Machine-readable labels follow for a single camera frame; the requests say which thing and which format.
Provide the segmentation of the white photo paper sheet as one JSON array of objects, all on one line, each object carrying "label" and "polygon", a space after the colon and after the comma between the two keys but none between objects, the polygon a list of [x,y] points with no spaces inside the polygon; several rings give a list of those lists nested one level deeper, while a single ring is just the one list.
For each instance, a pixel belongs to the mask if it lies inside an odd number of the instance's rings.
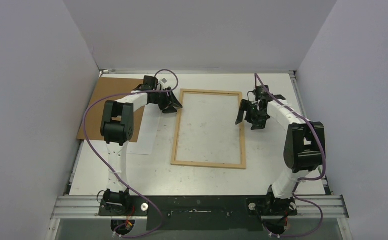
[{"label": "white photo paper sheet", "polygon": [[149,104],[145,106],[138,134],[135,143],[129,143],[127,153],[133,155],[151,155],[158,132],[161,111],[157,105]]}]

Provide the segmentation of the brown cardboard backing board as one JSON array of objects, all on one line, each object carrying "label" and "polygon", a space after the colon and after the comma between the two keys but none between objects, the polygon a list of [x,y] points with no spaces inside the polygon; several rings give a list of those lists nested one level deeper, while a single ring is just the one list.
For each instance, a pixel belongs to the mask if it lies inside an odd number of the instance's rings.
[{"label": "brown cardboard backing board", "polygon": [[[142,83],[142,79],[136,78],[101,77],[97,81],[89,104],[91,105],[97,100],[110,95],[129,93]],[[100,134],[104,104],[104,100],[99,102],[90,109],[86,116],[86,132],[90,140],[104,140],[104,137]],[[138,140],[138,134],[140,131],[140,125],[142,123],[143,113],[144,107],[139,108],[134,113],[134,134],[132,139],[130,140],[131,143],[135,143]]]}]

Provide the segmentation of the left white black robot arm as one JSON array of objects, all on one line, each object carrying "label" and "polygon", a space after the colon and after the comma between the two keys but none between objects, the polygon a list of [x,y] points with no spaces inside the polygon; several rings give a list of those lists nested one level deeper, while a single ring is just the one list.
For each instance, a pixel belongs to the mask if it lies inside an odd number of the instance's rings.
[{"label": "left white black robot arm", "polygon": [[104,104],[100,133],[107,149],[108,181],[101,204],[118,215],[131,213],[135,206],[127,182],[127,148],[134,135],[134,113],[146,106],[157,105],[162,113],[175,113],[182,104],[164,78],[144,76],[129,95]]}]

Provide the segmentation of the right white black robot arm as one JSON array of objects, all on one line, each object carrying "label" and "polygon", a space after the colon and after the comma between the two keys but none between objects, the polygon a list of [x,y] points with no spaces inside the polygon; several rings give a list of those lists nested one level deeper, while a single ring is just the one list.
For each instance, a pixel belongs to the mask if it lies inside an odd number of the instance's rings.
[{"label": "right white black robot arm", "polygon": [[251,124],[252,131],[263,130],[274,119],[285,131],[283,149],[285,169],[269,186],[264,202],[254,209],[262,216],[282,216],[295,212],[293,194],[307,175],[323,165],[324,127],[295,112],[282,95],[269,93],[268,86],[256,86],[250,92],[254,100],[242,99],[235,124]]}]

